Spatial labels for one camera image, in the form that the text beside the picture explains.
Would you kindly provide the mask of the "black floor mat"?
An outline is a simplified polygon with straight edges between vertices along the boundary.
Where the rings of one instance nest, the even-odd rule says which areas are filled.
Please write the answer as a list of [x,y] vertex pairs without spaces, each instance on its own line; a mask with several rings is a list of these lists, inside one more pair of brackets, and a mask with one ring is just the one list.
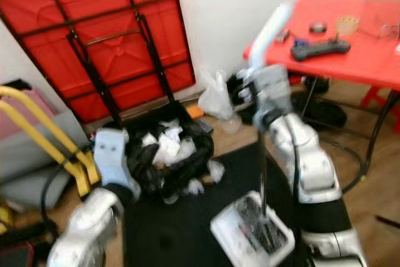
[[259,147],[249,144],[216,159],[224,165],[222,181],[205,193],[183,196],[174,204],[143,196],[126,210],[124,267],[232,267],[211,232],[211,220],[246,193],[258,191]]

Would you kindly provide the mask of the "black lumpy bundle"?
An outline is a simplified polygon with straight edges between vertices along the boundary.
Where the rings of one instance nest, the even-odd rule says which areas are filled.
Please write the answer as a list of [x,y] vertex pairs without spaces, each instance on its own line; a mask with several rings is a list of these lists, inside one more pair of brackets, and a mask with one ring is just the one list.
[[233,74],[229,77],[228,81],[226,81],[226,87],[232,107],[235,108],[236,106],[245,103],[243,98],[239,95],[243,89],[243,81],[237,76],[237,74]]
[[317,76],[305,76],[303,84],[305,84],[306,89],[312,94],[306,116],[318,123],[329,125],[327,127],[314,123],[312,124],[314,129],[322,131],[343,128],[346,121],[348,121],[344,110],[339,105],[322,99],[322,96],[329,92],[331,80],[328,78],[317,78]]

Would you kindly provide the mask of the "white plastic bag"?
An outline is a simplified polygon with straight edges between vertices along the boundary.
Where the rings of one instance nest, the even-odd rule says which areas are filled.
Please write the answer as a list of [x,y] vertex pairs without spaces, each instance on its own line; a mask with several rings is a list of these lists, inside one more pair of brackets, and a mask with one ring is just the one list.
[[197,106],[206,114],[217,119],[232,119],[234,116],[233,104],[228,91],[228,79],[229,76],[220,70],[203,71],[200,75],[204,90],[198,98]]

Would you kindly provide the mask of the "small orange item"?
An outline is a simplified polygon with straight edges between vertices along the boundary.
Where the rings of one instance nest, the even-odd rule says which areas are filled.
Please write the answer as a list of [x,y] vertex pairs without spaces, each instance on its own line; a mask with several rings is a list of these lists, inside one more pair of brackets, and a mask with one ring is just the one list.
[[203,116],[205,116],[205,112],[200,109],[200,107],[197,106],[197,104],[195,105],[189,105],[188,107],[185,107],[186,112],[188,113],[188,115],[192,118],[192,119],[198,119],[198,118],[202,118]]

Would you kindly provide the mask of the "black game controller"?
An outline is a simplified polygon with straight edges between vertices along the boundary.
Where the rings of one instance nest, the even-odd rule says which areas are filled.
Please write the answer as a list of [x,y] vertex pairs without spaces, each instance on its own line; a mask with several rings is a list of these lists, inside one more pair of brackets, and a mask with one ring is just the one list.
[[306,59],[319,58],[328,54],[346,54],[351,50],[351,44],[339,38],[325,39],[314,44],[294,45],[289,50],[291,57],[302,62]]

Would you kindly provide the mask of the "clear plastic wrapper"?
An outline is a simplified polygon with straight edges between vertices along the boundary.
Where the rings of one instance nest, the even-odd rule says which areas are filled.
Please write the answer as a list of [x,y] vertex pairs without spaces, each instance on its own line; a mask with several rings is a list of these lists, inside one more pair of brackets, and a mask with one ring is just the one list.
[[208,179],[211,183],[218,183],[222,181],[225,173],[225,167],[221,162],[216,161],[216,159],[210,159],[208,161],[207,168],[209,171]]
[[191,179],[186,187],[182,190],[183,196],[197,196],[205,192],[205,187],[200,179]]

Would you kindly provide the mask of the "crumpled clear plastic wrap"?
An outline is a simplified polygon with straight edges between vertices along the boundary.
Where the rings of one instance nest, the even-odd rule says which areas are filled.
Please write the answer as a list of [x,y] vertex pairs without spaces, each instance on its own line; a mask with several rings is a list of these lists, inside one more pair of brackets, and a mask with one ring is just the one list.
[[160,135],[146,133],[142,138],[142,146],[157,145],[152,164],[172,165],[188,158],[197,151],[189,131],[177,123],[162,123],[166,125]]

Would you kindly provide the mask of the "red table with black legs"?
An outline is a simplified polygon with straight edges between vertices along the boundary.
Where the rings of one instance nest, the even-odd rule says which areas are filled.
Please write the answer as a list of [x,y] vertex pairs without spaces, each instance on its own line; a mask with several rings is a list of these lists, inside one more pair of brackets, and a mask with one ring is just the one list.
[[[345,16],[359,19],[358,31],[340,36],[351,44],[346,54],[328,54],[297,62],[291,57],[292,41],[273,43],[266,53],[268,64],[282,64],[291,71],[325,78],[368,84],[400,93],[400,39],[378,39],[379,20],[400,21],[400,0],[297,0],[284,25],[297,38],[314,43],[333,38],[336,22]],[[327,24],[324,34],[312,34],[309,25]]]

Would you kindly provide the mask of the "red stool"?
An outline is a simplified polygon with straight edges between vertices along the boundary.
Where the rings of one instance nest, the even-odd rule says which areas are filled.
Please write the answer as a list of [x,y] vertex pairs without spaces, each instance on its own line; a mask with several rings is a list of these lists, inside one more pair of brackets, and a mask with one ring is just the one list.
[[382,88],[377,86],[370,87],[366,95],[363,96],[363,99],[360,102],[359,106],[363,109],[366,109],[366,107],[368,107],[368,105],[371,104],[372,102],[378,103],[379,105],[386,105],[386,101],[388,101],[388,98],[380,96],[379,95],[380,90],[382,90]]

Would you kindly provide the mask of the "clear plastic container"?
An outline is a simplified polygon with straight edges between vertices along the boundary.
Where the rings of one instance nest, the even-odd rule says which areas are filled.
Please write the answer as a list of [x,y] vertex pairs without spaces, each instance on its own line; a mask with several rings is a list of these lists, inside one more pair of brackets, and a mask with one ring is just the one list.
[[378,29],[378,39],[400,39],[400,21],[388,22],[388,21],[378,21],[380,27]]

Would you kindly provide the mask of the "pink foam mat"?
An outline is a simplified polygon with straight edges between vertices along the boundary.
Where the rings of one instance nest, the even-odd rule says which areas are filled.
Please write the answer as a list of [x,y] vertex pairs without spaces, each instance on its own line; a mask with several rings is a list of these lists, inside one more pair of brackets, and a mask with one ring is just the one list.
[[[40,121],[29,108],[17,99],[3,96],[2,103],[14,110],[23,121],[26,121],[33,129],[42,131],[42,121]],[[1,110],[0,130],[1,130],[1,150],[4,154],[26,153],[26,154],[46,154],[37,142],[28,133],[19,127],[14,119],[5,110]]]

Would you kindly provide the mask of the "black soft bag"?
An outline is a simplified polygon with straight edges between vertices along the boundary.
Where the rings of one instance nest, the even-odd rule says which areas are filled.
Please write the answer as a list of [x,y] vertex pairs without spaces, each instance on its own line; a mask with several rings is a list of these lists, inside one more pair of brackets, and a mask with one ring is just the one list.
[[32,90],[33,88],[31,84],[29,84],[27,81],[24,81],[23,79],[12,79],[11,81],[1,84],[0,87],[2,89],[8,88],[20,91]]

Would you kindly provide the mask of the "red folded table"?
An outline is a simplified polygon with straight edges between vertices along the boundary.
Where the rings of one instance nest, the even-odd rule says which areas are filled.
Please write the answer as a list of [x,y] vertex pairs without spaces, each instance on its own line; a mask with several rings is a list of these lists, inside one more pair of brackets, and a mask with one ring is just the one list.
[[195,85],[180,0],[0,0],[2,20],[77,120]]

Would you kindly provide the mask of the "grey foam mat piece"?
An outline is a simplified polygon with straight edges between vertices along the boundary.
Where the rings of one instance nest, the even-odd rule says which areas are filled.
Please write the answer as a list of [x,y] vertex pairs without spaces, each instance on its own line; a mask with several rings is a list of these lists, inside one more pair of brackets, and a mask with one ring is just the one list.
[[[38,209],[42,198],[42,191],[48,183],[51,170],[31,173],[22,178],[1,184],[1,195],[12,210],[24,212]],[[72,184],[73,177],[66,171],[60,171],[51,182],[45,197],[46,209],[52,209],[63,195],[66,187]]]

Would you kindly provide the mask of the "short black bench pad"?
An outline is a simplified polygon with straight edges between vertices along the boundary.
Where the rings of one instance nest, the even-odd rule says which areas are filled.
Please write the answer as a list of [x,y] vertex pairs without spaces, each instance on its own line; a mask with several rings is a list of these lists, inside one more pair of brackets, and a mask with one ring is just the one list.
[[29,243],[3,247],[0,267],[34,267],[35,250]]

